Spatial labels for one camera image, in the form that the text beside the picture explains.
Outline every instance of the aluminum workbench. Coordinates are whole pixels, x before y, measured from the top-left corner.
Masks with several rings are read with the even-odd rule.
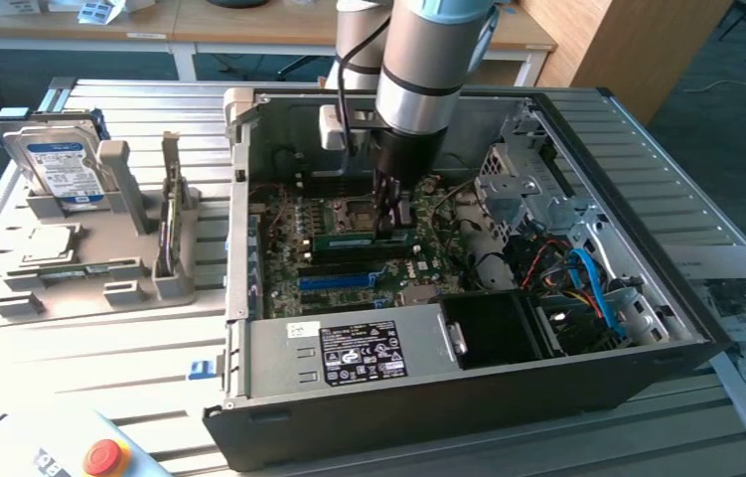
[[[181,133],[189,184],[209,206],[199,218],[200,296],[223,295],[232,178],[223,82],[80,80],[67,107],[99,107],[128,141],[143,189],[163,178],[159,138]],[[661,243],[746,243],[614,99],[593,89],[548,90]],[[11,164],[0,182],[0,227],[21,202]],[[193,359],[223,348],[223,310],[173,319],[135,313],[0,328],[0,399],[57,393],[119,425],[173,475],[236,475],[185,409],[216,381],[184,381]],[[649,387],[617,409],[419,445],[260,471],[253,475],[746,476],[746,428],[713,370]]]

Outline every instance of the motherboard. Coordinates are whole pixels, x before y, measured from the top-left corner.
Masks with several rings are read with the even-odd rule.
[[[463,242],[458,231],[440,227],[440,218],[442,231],[432,221],[435,207],[442,213],[448,206],[438,176],[416,189],[416,228],[387,239],[374,238],[368,195],[316,197],[298,185],[276,184],[252,191],[249,213],[261,217],[264,318],[418,305],[463,291],[450,261],[464,253]]]

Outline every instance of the table leg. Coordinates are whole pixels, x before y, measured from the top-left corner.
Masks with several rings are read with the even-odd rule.
[[[536,84],[536,77],[540,75],[544,62],[546,52],[528,52],[528,57],[519,67],[514,86],[531,87]]]
[[[196,46],[192,43],[169,43],[169,54],[175,59],[175,70],[179,81],[196,81],[196,65],[193,55]]]

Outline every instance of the power supply label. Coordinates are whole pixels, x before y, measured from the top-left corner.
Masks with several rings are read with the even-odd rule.
[[[356,385],[408,376],[396,323],[319,328],[324,381]]]
[[[95,170],[84,164],[88,156],[84,144],[57,142],[28,144],[39,176],[52,195],[72,204],[88,204],[103,198]]]

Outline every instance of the red button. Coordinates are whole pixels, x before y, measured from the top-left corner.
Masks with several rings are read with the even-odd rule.
[[[115,441],[105,439],[93,444],[84,456],[84,471],[93,475],[107,475],[121,461],[121,449]]]

